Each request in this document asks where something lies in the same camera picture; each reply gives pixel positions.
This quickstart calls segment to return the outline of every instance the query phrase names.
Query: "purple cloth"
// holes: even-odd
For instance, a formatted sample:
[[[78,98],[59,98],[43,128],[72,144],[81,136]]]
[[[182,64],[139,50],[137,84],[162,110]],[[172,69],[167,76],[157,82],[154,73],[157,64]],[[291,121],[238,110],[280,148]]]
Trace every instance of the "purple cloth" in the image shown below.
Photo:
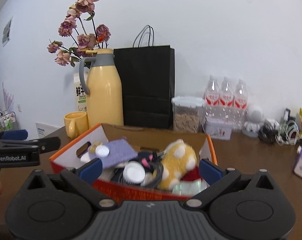
[[[106,158],[101,158],[102,168],[107,169],[122,162],[135,159],[138,153],[131,147],[125,139],[115,140],[103,145],[110,150]]]

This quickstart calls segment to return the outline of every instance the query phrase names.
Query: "blue gripper pad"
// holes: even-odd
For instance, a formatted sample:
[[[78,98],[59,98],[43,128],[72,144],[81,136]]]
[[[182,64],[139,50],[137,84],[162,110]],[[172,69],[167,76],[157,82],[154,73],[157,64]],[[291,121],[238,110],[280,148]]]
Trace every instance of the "blue gripper pad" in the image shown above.
[[[80,179],[91,185],[102,174],[102,161],[99,158],[93,159],[78,168],[77,174]]]
[[[200,160],[198,165],[200,176],[209,184],[217,182],[226,175],[226,171],[207,159]]]
[[[26,140],[28,132],[26,130],[6,131],[1,136],[2,140]]]

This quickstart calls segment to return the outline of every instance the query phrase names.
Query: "yellow thermos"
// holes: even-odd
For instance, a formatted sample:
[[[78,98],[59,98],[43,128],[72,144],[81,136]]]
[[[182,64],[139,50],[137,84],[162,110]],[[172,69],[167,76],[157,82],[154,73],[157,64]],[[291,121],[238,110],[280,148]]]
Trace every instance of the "yellow thermos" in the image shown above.
[[[89,128],[98,123],[123,125],[122,85],[113,60],[113,49],[87,50],[95,57],[84,57],[80,61],[79,76],[86,93]],[[83,68],[91,62],[87,81]]]

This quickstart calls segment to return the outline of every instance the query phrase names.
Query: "container lid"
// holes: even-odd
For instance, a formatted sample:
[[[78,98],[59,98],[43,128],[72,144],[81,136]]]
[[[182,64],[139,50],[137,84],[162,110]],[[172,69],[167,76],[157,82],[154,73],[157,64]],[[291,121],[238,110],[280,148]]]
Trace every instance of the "container lid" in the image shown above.
[[[190,108],[203,107],[205,100],[198,97],[175,97],[172,98],[172,103],[176,106],[184,106]]]
[[[129,162],[123,170],[123,178],[127,183],[140,184],[144,181],[146,172],[138,162]]]
[[[206,122],[208,124],[224,124],[224,125],[229,125],[229,126],[232,126],[233,125],[233,122],[223,118],[223,119],[218,119],[218,118],[213,118],[213,117],[210,117],[210,116],[207,116],[206,117]]]
[[[109,155],[109,148],[105,145],[99,145],[95,149],[95,154],[98,158],[105,158]]]

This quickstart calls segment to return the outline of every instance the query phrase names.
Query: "yellow mug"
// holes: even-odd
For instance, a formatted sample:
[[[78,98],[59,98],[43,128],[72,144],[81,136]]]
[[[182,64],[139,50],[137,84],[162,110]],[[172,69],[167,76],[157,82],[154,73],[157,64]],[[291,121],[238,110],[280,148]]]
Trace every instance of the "yellow mug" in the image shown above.
[[[74,139],[89,130],[88,115],[85,111],[77,111],[64,116],[64,125],[68,137]]]

